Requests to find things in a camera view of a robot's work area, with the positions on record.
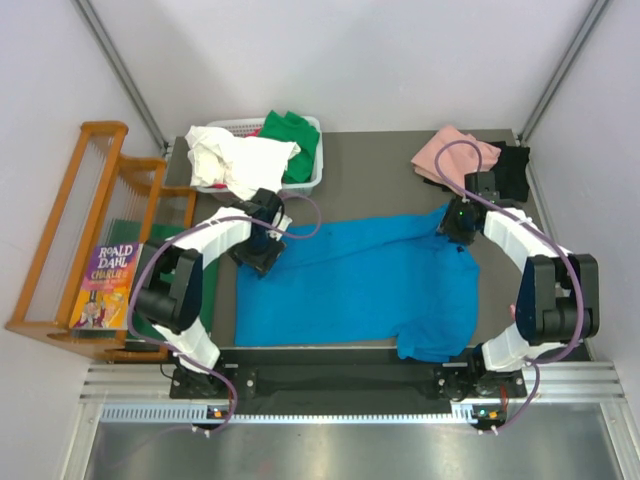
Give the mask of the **white t-shirt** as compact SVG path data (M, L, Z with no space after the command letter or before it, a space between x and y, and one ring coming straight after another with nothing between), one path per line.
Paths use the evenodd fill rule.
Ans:
M229 190L242 200L259 189L279 192L289 160L301 152L295 142L237 138L219 127L193 126L185 139L192 166L190 185L210 187L227 175Z

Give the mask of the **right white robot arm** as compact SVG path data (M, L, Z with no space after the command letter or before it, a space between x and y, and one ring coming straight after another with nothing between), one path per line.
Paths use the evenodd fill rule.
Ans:
M526 361L573 349L598 333L599 267L592 255L558 246L522 209L501 199L491 172L470 173L464 181L465 191L449 203L438 233L460 245L480 233L521 272L513 324L469 357L467 384L487 396Z

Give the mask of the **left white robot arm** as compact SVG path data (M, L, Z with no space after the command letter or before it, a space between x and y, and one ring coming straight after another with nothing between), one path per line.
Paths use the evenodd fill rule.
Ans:
M200 318L205 270L229 254L238 265L266 275L285 249L284 242L271 235L284 232L284 218L283 200L260 188L249 200L219 209L193 229L169 240L149 240L142 247L128 325L135 315L151 324L205 396L220 394L227 382L225 370L216 366L220 349Z

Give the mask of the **blue t-shirt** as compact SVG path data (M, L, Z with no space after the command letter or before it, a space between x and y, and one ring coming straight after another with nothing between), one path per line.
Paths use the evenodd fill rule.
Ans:
M459 355L477 325L479 267L438 234L446 210L294 228L268 274L238 270L236 345L393 338L402 359Z

